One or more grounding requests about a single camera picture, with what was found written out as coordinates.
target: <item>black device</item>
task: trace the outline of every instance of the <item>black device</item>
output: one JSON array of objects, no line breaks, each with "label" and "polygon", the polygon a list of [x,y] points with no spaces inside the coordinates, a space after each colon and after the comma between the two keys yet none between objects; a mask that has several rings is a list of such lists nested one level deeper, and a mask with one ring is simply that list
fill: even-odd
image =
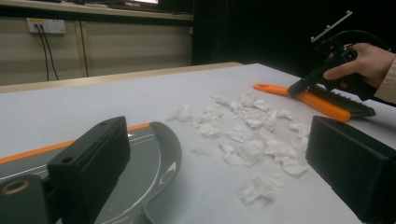
[{"label": "black device", "polygon": [[339,38],[344,35],[354,35],[358,39],[360,36],[363,36],[365,37],[365,40],[359,42],[368,42],[382,49],[389,50],[388,46],[382,40],[367,32],[346,31],[334,35],[316,46],[316,50],[326,55],[328,58],[308,75],[289,87],[288,93],[291,97],[296,97],[298,94],[308,90],[309,87],[316,84],[322,84],[328,91],[332,91],[334,88],[339,86],[341,80],[345,81],[350,90],[358,95],[363,101],[371,99],[374,96],[376,88],[373,88],[364,82],[364,77],[362,75],[352,74],[336,81],[326,80],[323,77],[323,73],[325,71],[343,63],[354,61],[358,57],[358,53],[354,49],[346,47],[346,43],[343,43],[339,40]]},{"label": "black device", "polygon": [[0,184],[0,223],[94,223],[130,160],[125,117],[95,125],[48,164]]},{"label": "black device", "polygon": [[363,223],[396,222],[396,150],[334,119],[314,116],[306,159]]}]

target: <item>wall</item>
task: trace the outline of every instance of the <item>wall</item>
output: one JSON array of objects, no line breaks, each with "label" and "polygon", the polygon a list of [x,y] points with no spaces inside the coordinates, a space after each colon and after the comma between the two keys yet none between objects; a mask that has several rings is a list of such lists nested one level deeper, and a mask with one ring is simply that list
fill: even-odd
[{"label": "wall", "polygon": [[[66,21],[65,35],[47,35],[59,79],[188,66],[188,27]],[[56,80],[47,53],[49,80]],[[47,81],[40,36],[26,19],[0,17],[0,85]]]}]

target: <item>hole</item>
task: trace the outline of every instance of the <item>hole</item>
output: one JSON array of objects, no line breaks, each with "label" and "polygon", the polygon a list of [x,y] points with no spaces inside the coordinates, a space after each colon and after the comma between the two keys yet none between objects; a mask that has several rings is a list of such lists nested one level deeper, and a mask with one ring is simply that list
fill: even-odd
[{"label": "hole", "polygon": [[64,159],[62,160],[62,163],[69,163],[69,162],[72,161],[72,160],[73,160],[73,158],[67,157],[67,158],[64,158]]},{"label": "hole", "polygon": [[6,195],[17,193],[29,185],[28,180],[16,180],[3,187],[2,192]]}]

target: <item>finger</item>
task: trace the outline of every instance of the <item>finger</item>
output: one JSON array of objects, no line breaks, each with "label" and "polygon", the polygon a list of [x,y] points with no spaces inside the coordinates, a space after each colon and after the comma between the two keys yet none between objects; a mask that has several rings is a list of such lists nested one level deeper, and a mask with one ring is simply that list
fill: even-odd
[{"label": "finger", "polygon": [[359,63],[357,61],[352,61],[349,63],[343,63],[337,67],[331,68],[327,70],[323,77],[326,79],[338,79],[340,77],[344,77],[350,74],[359,73]]}]

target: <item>orange handle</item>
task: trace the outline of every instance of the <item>orange handle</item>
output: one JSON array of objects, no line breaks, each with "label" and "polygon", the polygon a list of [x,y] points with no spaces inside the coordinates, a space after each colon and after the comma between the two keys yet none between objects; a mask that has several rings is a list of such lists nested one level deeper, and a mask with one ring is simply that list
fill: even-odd
[{"label": "orange handle", "polygon": [[253,88],[258,91],[266,91],[277,95],[289,96],[288,89],[286,87],[267,84],[254,84]]},{"label": "orange handle", "polygon": [[[253,88],[258,91],[265,91],[273,94],[290,96],[288,93],[288,88],[286,87],[267,85],[267,84],[255,84]],[[312,108],[316,109],[317,111],[321,112],[324,115],[329,116],[332,119],[336,119],[343,122],[348,121],[350,119],[350,113],[348,111],[336,105],[332,105],[308,91],[304,91],[300,93],[297,96],[297,98],[300,101],[304,102],[306,105],[311,106]]]}]

